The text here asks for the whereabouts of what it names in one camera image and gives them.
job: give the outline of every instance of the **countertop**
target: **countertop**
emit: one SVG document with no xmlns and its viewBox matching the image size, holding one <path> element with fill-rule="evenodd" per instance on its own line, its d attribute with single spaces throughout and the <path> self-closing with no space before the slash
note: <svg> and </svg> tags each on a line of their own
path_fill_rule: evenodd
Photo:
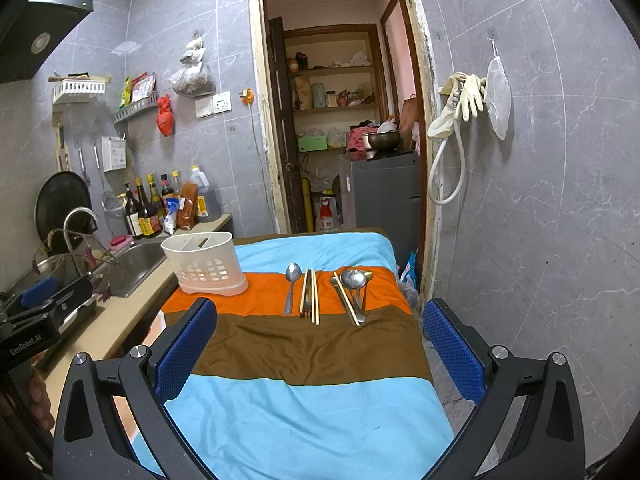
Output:
<svg viewBox="0 0 640 480">
<path fill-rule="evenodd" d="M 231 215 L 222 213 L 216 221 L 196 224 L 191 231 L 177 230 L 176 234 L 220 231 L 229 220 Z M 62 388 L 73 356 L 78 352 L 87 352 L 95 361 L 113 356 L 173 275 L 171 264 L 165 260 L 128 298 L 113 296 L 105 303 L 99 301 L 97 315 L 92 322 L 65 341 L 64 353 L 61 353 L 59 361 L 45 379 L 54 416 L 58 413 Z"/>
</svg>

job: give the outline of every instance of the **orange plug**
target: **orange plug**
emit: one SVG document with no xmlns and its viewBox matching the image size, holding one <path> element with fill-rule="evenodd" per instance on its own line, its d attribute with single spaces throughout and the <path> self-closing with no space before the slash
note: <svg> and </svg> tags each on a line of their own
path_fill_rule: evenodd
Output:
<svg viewBox="0 0 640 480">
<path fill-rule="evenodd" d="M 246 88 L 240 92 L 240 100 L 244 104 L 250 105 L 254 102 L 254 93 L 251 92 L 250 88 Z"/>
</svg>

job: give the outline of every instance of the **screw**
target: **screw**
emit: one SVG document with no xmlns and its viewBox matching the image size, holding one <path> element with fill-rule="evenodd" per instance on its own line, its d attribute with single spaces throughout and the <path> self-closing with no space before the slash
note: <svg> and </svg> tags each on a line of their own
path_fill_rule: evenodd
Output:
<svg viewBox="0 0 640 480">
<path fill-rule="evenodd" d="M 564 357 L 560 352 L 555 352 L 551 358 L 557 365 L 562 366 L 566 362 L 566 357 Z"/>
<path fill-rule="evenodd" d="M 142 357 L 146 354 L 146 346 L 144 345 L 135 345 L 131 350 L 129 350 L 129 355 L 131 357 L 135 357 L 136 359 Z"/>
<path fill-rule="evenodd" d="M 78 352 L 76 355 L 74 355 L 73 362 L 75 365 L 81 365 L 86 361 L 87 357 L 88 356 L 86 352 Z"/>
<path fill-rule="evenodd" d="M 496 346 L 491 353 L 496 359 L 506 359 L 509 355 L 509 351 L 504 346 Z"/>
</svg>

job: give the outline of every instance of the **range hood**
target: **range hood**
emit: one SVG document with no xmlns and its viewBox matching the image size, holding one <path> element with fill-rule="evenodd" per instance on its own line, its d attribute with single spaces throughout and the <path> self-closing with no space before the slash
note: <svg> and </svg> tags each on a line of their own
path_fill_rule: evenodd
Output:
<svg viewBox="0 0 640 480">
<path fill-rule="evenodd" d="M 94 0 L 29 0 L 0 44 L 0 83 L 31 79 Z"/>
</svg>

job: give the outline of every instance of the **green box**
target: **green box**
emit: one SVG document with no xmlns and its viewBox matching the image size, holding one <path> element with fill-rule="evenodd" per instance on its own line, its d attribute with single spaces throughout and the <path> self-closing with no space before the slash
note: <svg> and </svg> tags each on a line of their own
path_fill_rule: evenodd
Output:
<svg viewBox="0 0 640 480">
<path fill-rule="evenodd" d="M 319 150 L 326 150 L 326 148 L 326 136 L 324 135 L 298 139 L 299 152 L 317 152 Z"/>
</svg>

